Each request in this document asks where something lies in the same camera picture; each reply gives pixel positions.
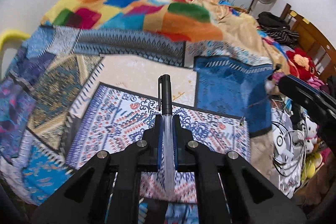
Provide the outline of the colourful checkered blanket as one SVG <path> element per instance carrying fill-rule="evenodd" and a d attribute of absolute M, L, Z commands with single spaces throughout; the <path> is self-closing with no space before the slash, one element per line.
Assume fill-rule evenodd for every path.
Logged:
<path fill-rule="evenodd" d="M 286 54 L 257 21 L 219 0 L 59 0 L 44 25 L 79 29 L 140 30 L 185 42 L 199 55 L 221 55 L 232 47 L 243 61 L 269 61 L 288 74 Z"/>

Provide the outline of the red plush toy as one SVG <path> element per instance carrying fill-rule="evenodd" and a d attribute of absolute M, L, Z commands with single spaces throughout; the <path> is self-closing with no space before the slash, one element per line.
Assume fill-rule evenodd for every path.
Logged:
<path fill-rule="evenodd" d="M 315 65 L 310 56 L 301 48 L 286 51 L 290 74 L 307 81 L 315 75 Z"/>

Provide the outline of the black cap clear pen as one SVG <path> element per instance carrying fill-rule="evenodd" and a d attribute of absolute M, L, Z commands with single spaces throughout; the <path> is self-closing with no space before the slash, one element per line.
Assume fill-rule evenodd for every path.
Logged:
<path fill-rule="evenodd" d="M 174 135 L 173 108 L 170 76 L 161 75 L 158 79 L 158 109 L 162 116 L 163 165 L 165 192 L 169 200 L 174 197 Z"/>

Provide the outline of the wooden headboard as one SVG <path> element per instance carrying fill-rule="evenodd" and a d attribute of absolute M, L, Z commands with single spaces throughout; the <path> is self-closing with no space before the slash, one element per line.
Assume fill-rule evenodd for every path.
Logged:
<path fill-rule="evenodd" d="M 330 76 L 335 76 L 335 47 L 326 36 L 304 16 L 296 13 L 290 4 L 286 4 L 281 16 L 292 31 L 298 33 L 298 46 L 314 61 L 321 80 L 326 82 Z"/>

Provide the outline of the white hello kitty plush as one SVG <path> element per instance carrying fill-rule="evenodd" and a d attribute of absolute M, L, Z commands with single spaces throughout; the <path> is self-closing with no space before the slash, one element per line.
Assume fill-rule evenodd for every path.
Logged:
<path fill-rule="evenodd" d="M 314 146 L 317 144 L 317 131 L 318 131 L 318 125 L 313 122 L 309 117 L 305 118 L 305 147 L 306 147 L 306 153 L 311 154 L 314 150 Z"/>

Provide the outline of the yellow foam bed rail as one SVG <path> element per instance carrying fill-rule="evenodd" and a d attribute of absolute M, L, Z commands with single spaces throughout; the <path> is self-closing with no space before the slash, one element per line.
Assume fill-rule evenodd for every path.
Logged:
<path fill-rule="evenodd" d="M 4 32 L 1 32 L 0 34 L 0 49 L 3 50 L 4 45 L 6 42 L 9 40 L 26 40 L 30 37 L 31 35 L 28 33 L 25 33 L 20 30 L 15 30 L 15 29 L 10 29 L 10 30 L 5 30 Z"/>

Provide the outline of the black striped clothing pile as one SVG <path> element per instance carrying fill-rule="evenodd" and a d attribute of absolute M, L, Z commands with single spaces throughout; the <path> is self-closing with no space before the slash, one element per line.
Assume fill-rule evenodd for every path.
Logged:
<path fill-rule="evenodd" d="M 284 19 L 264 11 L 258 15 L 257 22 L 260 28 L 279 44 L 292 48 L 298 44 L 298 32 L 292 31 Z"/>

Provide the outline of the yellow plush toy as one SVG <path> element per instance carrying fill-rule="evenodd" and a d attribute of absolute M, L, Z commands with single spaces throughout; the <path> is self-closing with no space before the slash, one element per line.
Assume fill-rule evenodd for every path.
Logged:
<path fill-rule="evenodd" d="M 309 154 L 302 170 L 302 179 L 311 179 L 322 164 L 323 157 L 319 152 Z"/>

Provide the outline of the patchwork blue bedsheet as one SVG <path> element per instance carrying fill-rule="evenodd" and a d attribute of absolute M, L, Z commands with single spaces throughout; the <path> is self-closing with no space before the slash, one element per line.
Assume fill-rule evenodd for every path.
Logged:
<path fill-rule="evenodd" d="M 206 56 L 138 31 L 39 27 L 1 79 L 1 172 L 37 209 L 96 153 L 121 152 L 154 127 L 167 74 L 182 128 L 269 177 L 271 70 L 231 48 Z M 158 170 L 141 174 L 137 223 L 199 223 L 194 173 L 175 167 L 174 197 L 166 196 L 162 131 Z"/>

